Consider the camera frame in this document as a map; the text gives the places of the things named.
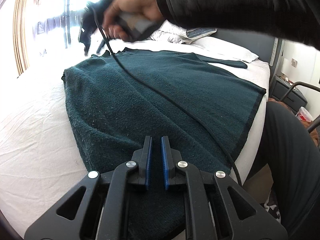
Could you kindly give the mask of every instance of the white lampshade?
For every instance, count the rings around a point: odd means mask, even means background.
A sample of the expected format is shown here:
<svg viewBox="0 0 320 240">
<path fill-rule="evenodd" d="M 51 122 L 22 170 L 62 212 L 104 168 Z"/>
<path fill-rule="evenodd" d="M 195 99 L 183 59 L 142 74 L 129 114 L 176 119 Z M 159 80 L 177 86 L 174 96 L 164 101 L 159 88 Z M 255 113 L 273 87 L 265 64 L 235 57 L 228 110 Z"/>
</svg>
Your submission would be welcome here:
<svg viewBox="0 0 320 240">
<path fill-rule="evenodd" d="M 281 73 L 283 73 L 288 77 L 291 73 L 291 70 L 292 70 L 291 62 L 286 58 L 284 58 L 281 66 Z"/>
</svg>

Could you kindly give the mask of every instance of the cord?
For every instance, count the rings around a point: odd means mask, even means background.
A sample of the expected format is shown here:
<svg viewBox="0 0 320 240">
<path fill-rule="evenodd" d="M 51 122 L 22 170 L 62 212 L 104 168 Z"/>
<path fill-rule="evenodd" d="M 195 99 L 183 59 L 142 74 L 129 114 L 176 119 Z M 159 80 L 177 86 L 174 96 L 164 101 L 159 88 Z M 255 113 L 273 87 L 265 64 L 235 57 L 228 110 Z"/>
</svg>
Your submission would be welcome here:
<svg viewBox="0 0 320 240">
<path fill-rule="evenodd" d="M 197 118 L 196 116 L 194 116 L 192 113 L 190 113 L 188 110 L 186 110 L 185 108 L 183 108 L 182 106 L 180 106 L 177 102 L 175 102 L 174 100 L 172 100 L 171 98 L 169 98 L 166 94 L 162 93 L 161 91 L 159 91 L 158 89 L 148 85 L 147 83 L 145 83 L 142 79 L 134 76 L 133 74 L 131 74 L 125 67 L 124 65 L 122 65 L 122 63 L 119 61 L 119 59 L 116 57 L 115 53 L 113 52 L 113 50 L 111 49 L 111 46 L 109 44 L 110 39 L 108 39 L 103 30 L 102 30 L 102 26 L 99 24 L 99 20 L 98 20 L 98 16 L 97 16 L 97 12 L 96 10 L 93 8 L 93 6 L 89 5 L 89 8 L 92 10 L 93 12 L 93 17 L 94 17 L 94 21 L 102 35 L 102 38 L 104 40 L 104 42 L 106 43 L 111 55 L 113 56 L 114 60 L 118 63 L 118 65 L 124 70 L 124 72 L 126 72 L 130 77 L 132 77 L 134 80 L 138 81 L 139 83 L 141 83 L 142 85 L 144 85 L 145 87 L 151 89 L 153 92 L 156 92 L 158 95 L 161 95 L 163 98 L 165 98 L 166 100 L 168 100 L 170 103 L 172 103 L 174 106 L 176 106 L 177 108 L 179 108 L 182 112 L 184 112 L 185 114 L 187 114 L 189 117 L 191 117 L 193 120 L 195 120 L 196 122 L 198 122 L 203 128 L 205 128 L 207 130 L 207 132 L 211 135 L 212 139 L 219 145 L 219 147 L 221 148 L 221 150 L 223 151 L 224 155 L 227 157 L 229 163 L 231 164 L 235 175 L 236 175 L 236 179 L 238 184 L 242 187 L 242 183 L 241 183 L 241 178 L 240 178 L 240 174 L 238 171 L 238 168 L 236 167 L 235 162 L 233 161 L 230 153 L 227 151 L 227 149 L 224 147 L 224 145 L 222 143 L 220 143 L 220 141 L 218 140 L 218 138 L 216 138 L 216 136 L 214 135 L 214 133 L 212 132 L 212 130 L 204 123 L 202 122 L 199 118 Z"/>
</svg>

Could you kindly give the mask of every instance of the black jacket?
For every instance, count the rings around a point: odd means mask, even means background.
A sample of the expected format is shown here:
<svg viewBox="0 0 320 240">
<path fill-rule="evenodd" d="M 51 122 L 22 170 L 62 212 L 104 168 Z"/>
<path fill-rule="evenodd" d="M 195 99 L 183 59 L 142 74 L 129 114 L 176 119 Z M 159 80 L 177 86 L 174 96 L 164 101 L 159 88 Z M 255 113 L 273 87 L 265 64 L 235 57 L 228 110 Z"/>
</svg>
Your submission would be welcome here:
<svg viewBox="0 0 320 240">
<path fill-rule="evenodd" d="M 184 28 L 251 30 L 320 50 L 320 0 L 157 0 L 170 22 Z"/>
</svg>

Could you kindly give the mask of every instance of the pillow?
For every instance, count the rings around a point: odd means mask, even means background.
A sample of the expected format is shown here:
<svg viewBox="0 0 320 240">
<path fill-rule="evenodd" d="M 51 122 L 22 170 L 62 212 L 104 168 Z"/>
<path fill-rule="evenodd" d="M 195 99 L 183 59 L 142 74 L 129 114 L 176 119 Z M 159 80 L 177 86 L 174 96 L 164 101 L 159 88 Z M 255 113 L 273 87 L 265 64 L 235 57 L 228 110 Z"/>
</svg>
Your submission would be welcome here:
<svg viewBox="0 0 320 240">
<path fill-rule="evenodd" d="M 150 35 L 149 40 L 154 41 L 168 41 L 172 43 L 186 43 L 190 44 L 193 40 L 188 38 L 181 37 L 177 34 L 163 32 L 161 30 L 156 30 L 154 33 Z"/>
<path fill-rule="evenodd" d="M 191 40 L 196 40 L 199 38 L 202 38 L 204 36 L 209 36 L 212 33 L 215 33 L 217 31 L 216 28 L 196 28 L 196 29 L 190 29 L 186 30 L 182 27 L 179 27 L 177 25 L 174 25 L 168 21 L 165 21 L 159 30 L 167 33 L 172 33 L 172 34 L 177 34 L 181 37 L 191 39 Z"/>
<path fill-rule="evenodd" d="M 203 37 L 193 41 L 191 44 L 201 49 L 233 57 L 248 63 L 251 63 L 259 57 L 244 47 L 214 37 Z"/>
</svg>

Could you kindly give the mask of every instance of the wall socket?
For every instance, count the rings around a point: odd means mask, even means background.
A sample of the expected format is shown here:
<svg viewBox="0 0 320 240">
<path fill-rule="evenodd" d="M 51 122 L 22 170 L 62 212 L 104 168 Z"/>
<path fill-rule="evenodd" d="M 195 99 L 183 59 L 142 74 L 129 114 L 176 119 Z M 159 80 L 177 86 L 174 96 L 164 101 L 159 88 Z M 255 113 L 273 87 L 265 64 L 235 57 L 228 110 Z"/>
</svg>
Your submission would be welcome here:
<svg viewBox="0 0 320 240">
<path fill-rule="evenodd" d="M 298 61 L 296 61 L 295 59 L 292 59 L 291 60 L 291 65 L 294 66 L 294 67 L 297 67 Z"/>
</svg>

